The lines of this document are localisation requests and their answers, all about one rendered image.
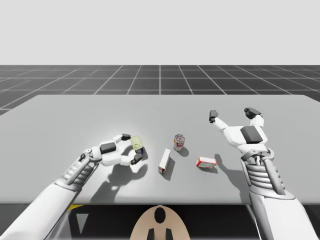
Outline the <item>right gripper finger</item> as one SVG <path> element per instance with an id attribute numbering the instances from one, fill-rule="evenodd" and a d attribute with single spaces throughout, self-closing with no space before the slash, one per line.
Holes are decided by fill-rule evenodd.
<path id="1" fill-rule="evenodd" d="M 218 131 L 223 132 L 224 129 L 228 128 L 229 126 L 223 120 L 221 120 L 218 116 L 219 116 L 219 113 L 216 110 L 210 110 L 209 122 L 213 124 Z"/>
<path id="2" fill-rule="evenodd" d="M 259 126 L 259 127 L 263 127 L 264 126 L 264 118 L 262 116 L 262 113 L 258 110 L 256 110 L 255 108 L 252 107 L 246 107 L 244 109 L 245 112 L 245 116 L 250 119 L 250 126 Z"/>

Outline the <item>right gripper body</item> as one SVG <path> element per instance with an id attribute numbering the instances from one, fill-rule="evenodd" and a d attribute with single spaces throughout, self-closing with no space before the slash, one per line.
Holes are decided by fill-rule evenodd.
<path id="1" fill-rule="evenodd" d="M 265 146 L 268 138 L 260 126 L 229 126 L 222 133 L 228 144 L 238 149 L 242 154 L 251 150 L 261 153 L 268 152 Z"/>

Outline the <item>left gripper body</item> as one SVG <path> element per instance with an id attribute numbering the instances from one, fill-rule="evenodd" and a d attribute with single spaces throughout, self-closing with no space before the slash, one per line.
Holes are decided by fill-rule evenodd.
<path id="1" fill-rule="evenodd" d="M 121 163 L 124 148 L 114 140 L 103 141 L 99 145 L 101 152 L 101 164 L 104 166 L 113 166 Z"/>

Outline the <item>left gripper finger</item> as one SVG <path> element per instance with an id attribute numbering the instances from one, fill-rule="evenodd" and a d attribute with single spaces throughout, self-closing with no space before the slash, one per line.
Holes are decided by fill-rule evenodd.
<path id="1" fill-rule="evenodd" d="M 128 141 L 130 139 L 131 139 L 131 135 L 130 134 L 123 133 L 123 134 L 119 134 L 119 135 L 114 136 L 112 138 L 112 141 L 115 142 L 116 144 L 118 144 L 121 141 Z"/>
<path id="2" fill-rule="evenodd" d="M 142 159 L 143 159 L 143 155 L 140 153 L 137 153 L 135 156 L 122 155 L 121 156 L 121 165 L 122 166 L 135 165 L 139 161 L 141 161 Z"/>

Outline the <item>green and blue rectangular can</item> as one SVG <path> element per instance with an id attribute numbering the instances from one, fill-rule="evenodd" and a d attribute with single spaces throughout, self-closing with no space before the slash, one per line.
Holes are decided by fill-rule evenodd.
<path id="1" fill-rule="evenodd" d="M 143 154 L 144 153 L 144 147 L 143 144 L 140 140 L 139 136 L 132 136 L 130 138 L 131 146 L 132 149 L 137 153 L 137 154 Z"/>

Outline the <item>red and white can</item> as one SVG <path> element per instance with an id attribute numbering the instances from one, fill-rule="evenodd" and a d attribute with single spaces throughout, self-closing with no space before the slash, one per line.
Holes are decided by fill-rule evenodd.
<path id="1" fill-rule="evenodd" d="M 185 137 L 182 134 L 177 134 L 174 136 L 173 142 L 174 142 L 174 146 L 173 146 L 174 150 L 177 152 L 180 152 L 184 147 Z"/>

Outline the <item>long white and red carton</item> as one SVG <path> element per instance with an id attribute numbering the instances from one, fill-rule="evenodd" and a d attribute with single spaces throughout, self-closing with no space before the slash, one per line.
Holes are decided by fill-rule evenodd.
<path id="1" fill-rule="evenodd" d="M 169 162 L 171 150 L 166 148 L 158 165 L 158 172 L 164 174 L 167 169 L 167 165 Z"/>

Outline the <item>tan robot part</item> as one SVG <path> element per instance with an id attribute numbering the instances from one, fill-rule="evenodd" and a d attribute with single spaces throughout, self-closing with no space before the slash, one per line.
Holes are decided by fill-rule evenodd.
<path id="1" fill-rule="evenodd" d="M 171 208 L 157 205 L 136 222 L 129 240 L 191 240 L 180 216 Z"/>

